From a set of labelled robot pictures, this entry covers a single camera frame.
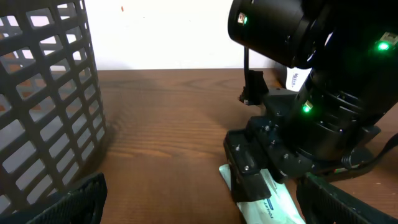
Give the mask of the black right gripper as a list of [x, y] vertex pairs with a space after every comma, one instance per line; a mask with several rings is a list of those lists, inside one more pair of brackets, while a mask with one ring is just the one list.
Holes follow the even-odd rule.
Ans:
[[380, 132], [379, 92], [276, 88], [244, 90], [239, 99], [264, 105], [266, 113], [224, 139], [234, 202], [271, 196], [262, 169], [278, 182], [306, 173], [333, 182], [367, 174], [377, 164], [366, 144]]

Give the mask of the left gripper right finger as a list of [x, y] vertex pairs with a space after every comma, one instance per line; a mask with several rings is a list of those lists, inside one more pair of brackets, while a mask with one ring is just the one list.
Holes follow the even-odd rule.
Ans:
[[397, 224], [396, 218], [311, 173], [299, 178], [296, 196], [306, 223]]

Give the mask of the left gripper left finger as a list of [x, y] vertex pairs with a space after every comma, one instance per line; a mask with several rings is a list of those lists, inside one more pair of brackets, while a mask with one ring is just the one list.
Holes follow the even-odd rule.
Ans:
[[11, 215], [1, 217], [1, 224], [19, 223], [101, 223], [108, 189], [102, 172], [90, 174], [66, 190], [54, 193]]

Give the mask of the mint green wipes pack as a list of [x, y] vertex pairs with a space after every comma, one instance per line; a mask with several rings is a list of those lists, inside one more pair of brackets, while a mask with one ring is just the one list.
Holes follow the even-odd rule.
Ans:
[[260, 171], [271, 197], [253, 202], [235, 202], [248, 224], [305, 224], [285, 184], [278, 184], [267, 169]]

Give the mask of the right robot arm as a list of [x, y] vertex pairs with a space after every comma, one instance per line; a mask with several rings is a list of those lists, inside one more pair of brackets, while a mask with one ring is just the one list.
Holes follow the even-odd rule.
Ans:
[[280, 184], [307, 173], [333, 182], [379, 163], [366, 144], [397, 103], [396, 1], [235, 0], [228, 34], [246, 52], [310, 71], [292, 91], [245, 69], [239, 100], [266, 112], [224, 139], [235, 202], [271, 196], [262, 170]]

